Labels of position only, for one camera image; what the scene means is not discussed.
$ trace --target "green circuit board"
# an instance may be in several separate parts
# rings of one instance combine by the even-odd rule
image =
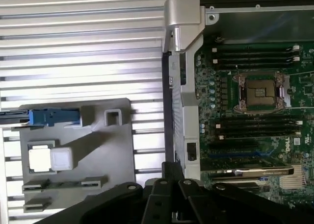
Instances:
[[[242,76],[246,85],[241,88]],[[276,88],[282,78],[285,84]],[[261,163],[265,167],[270,159],[271,166],[292,165],[295,174],[259,178],[258,194],[290,206],[313,205],[314,43],[204,45],[195,54],[195,91],[199,104],[201,179],[205,186],[212,185],[212,175],[219,169],[240,165],[254,168]],[[284,106],[276,97],[283,95]],[[250,116],[273,120],[272,130],[260,134],[251,131],[251,124],[239,123],[238,129],[227,131],[228,138],[215,132],[223,125],[223,118],[239,122],[241,117]],[[297,132],[284,131],[286,126],[279,126],[276,117],[295,119],[299,124]],[[227,152],[221,141],[227,145]],[[242,141],[254,146],[230,146]]]

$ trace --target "cpu socket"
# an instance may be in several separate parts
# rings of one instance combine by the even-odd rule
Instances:
[[[278,72],[247,72],[233,76],[238,83],[239,103],[234,111],[267,114],[285,108],[285,76]]]

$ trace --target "motherboard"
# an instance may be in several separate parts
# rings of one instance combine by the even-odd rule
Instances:
[[[201,179],[314,201],[314,43],[210,44],[195,54]]]

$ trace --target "blue drive latch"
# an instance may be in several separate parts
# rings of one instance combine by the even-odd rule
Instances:
[[[49,126],[71,122],[80,124],[79,109],[47,108],[32,110],[11,110],[0,112],[0,125],[21,124],[21,126]]]

